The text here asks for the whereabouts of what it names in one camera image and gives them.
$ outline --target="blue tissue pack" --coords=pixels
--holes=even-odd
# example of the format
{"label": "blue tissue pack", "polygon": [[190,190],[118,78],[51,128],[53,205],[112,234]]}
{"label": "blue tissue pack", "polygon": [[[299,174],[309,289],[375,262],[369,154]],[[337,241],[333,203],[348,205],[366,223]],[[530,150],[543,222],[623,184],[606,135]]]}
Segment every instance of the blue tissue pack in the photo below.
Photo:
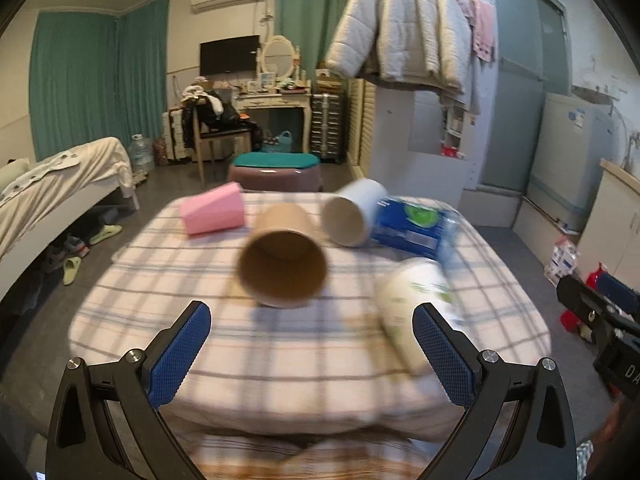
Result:
{"label": "blue tissue pack", "polygon": [[460,215],[397,198],[380,202],[371,238],[379,244],[443,262],[455,244]]}

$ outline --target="curtain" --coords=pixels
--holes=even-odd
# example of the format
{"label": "curtain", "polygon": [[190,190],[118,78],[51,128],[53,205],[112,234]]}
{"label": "curtain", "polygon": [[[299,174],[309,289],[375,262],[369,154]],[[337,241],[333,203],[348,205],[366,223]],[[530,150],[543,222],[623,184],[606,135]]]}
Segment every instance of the curtain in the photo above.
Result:
{"label": "curtain", "polygon": [[347,0],[276,0],[276,34],[300,46],[301,68],[309,79],[331,45],[346,4]]}
{"label": "curtain", "polygon": [[162,134],[168,17],[169,0],[155,0],[118,19],[118,98],[127,139]]}
{"label": "curtain", "polygon": [[101,137],[123,139],[116,100],[116,22],[89,12],[41,12],[29,102],[36,158]]}
{"label": "curtain", "polygon": [[169,0],[119,17],[40,13],[29,76],[38,160],[102,137],[160,136],[168,14]]}

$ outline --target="brown paper cup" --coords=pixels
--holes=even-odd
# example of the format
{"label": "brown paper cup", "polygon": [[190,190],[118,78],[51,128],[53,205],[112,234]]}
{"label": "brown paper cup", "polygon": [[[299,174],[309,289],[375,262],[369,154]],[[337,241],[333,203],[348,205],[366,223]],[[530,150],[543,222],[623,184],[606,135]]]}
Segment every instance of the brown paper cup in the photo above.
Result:
{"label": "brown paper cup", "polygon": [[261,215],[238,260],[238,279],[258,303],[304,306],[322,289],[327,264],[316,227],[301,207],[283,203]]}

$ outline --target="metal screw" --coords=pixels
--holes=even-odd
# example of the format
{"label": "metal screw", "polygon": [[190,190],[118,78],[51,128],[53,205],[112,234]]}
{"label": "metal screw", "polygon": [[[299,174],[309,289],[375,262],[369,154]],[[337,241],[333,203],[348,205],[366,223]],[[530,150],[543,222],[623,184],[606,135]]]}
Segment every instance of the metal screw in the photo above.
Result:
{"label": "metal screw", "polygon": [[494,352],[493,350],[485,350],[482,352],[482,359],[488,363],[497,363],[499,358],[498,352]]}
{"label": "metal screw", "polygon": [[542,365],[549,371],[556,369],[556,362],[553,359],[549,359],[548,357],[542,359]]}
{"label": "metal screw", "polygon": [[74,357],[72,359],[69,359],[69,361],[66,362],[66,368],[68,368],[69,370],[75,370],[81,364],[82,364],[82,359],[79,357]]}
{"label": "metal screw", "polygon": [[129,350],[124,358],[129,363],[137,363],[138,361],[140,361],[140,359],[142,359],[142,350],[138,350],[137,348]]}

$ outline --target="television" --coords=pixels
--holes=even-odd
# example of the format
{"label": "television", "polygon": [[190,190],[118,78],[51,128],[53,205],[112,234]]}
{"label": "television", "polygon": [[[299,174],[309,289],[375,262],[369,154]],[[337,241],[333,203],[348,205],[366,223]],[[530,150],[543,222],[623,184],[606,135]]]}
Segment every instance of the television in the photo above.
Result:
{"label": "television", "polygon": [[254,72],[260,36],[243,36],[200,44],[200,75]]}

